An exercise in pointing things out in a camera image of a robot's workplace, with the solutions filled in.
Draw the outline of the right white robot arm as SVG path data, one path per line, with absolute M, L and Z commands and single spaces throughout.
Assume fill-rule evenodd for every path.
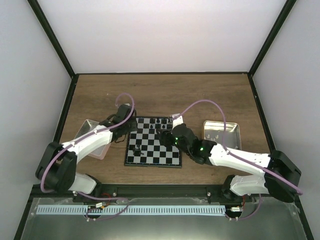
M 197 164 L 246 172 L 247 176 L 229 175 L 226 178 L 222 195 L 229 202 L 243 195 L 265 194 L 292 203 L 301 194 L 298 189 L 301 171 L 279 150 L 253 153 L 228 148 L 198 138 L 184 123 L 170 130 L 158 129 L 156 133 L 161 145 L 177 147 Z

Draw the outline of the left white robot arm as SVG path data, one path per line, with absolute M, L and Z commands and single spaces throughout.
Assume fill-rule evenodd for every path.
M 35 171 L 41 190 L 44 193 L 82 192 L 89 201 L 97 202 L 102 196 L 98 181 L 87 174 L 77 173 L 77 164 L 100 147 L 136 130 L 136 115 L 133 106 L 122 104 L 117 113 L 108 116 L 87 133 L 65 143 L 49 143 Z

